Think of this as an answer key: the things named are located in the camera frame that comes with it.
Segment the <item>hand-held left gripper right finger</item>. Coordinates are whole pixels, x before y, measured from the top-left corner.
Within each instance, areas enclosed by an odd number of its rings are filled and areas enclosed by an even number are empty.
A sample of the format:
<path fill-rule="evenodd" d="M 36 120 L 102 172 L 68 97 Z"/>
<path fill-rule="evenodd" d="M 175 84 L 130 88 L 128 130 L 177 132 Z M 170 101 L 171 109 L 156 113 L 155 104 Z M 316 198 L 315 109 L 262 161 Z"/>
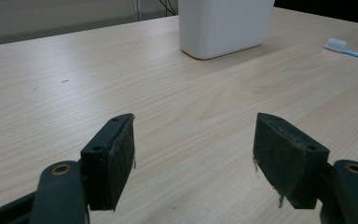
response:
<path fill-rule="evenodd" d="M 253 153 L 267 181 L 295 209 L 315 207 L 318 175 L 327 166 L 326 147 L 285 119 L 258 113 Z"/>

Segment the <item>metal stand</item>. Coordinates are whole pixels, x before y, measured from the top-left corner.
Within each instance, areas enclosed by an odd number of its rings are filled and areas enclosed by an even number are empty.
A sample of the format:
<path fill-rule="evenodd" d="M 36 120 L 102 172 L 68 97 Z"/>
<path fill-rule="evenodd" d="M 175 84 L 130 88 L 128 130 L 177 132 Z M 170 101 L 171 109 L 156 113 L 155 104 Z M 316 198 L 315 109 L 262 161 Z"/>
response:
<path fill-rule="evenodd" d="M 178 0 L 134 0 L 139 21 L 175 16 Z"/>

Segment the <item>light blue toothbrush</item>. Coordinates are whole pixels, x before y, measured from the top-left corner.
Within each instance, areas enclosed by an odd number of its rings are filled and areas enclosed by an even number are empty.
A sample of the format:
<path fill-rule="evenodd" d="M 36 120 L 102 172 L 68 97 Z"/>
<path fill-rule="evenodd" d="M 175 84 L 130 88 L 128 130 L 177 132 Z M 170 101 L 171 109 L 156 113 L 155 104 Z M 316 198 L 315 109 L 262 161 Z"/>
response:
<path fill-rule="evenodd" d="M 336 38 L 329 38 L 327 42 L 324 44 L 324 48 L 328 50 L 332 50 L 337 53 L 347 54 L 353 57 L 358 58 L 358 52 L 347 49 L 347 41 L 336 39 Z"/>

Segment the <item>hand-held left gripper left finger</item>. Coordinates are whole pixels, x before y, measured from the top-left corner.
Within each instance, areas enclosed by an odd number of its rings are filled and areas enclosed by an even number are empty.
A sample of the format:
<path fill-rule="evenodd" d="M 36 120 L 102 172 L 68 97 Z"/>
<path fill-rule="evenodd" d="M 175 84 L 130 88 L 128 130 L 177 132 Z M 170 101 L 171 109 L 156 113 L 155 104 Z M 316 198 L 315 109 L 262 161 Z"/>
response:
<path fill-rule="evenodd" d="M 80 152 L 90 210 L 117 208 L 134 164 L 133 121 L 132 113 L 108 120 Z"/>

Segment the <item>white plastic container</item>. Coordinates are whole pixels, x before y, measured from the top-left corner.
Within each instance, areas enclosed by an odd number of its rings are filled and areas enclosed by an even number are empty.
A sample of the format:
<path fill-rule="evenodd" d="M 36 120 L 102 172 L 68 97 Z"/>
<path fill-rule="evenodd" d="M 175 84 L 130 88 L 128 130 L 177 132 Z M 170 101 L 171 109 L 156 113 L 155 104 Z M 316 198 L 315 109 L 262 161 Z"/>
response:
<path fill-rule="evenodd" d="M 179 46 L 208 60 L 259 46 L 275 0 L 178 0 Z"/>

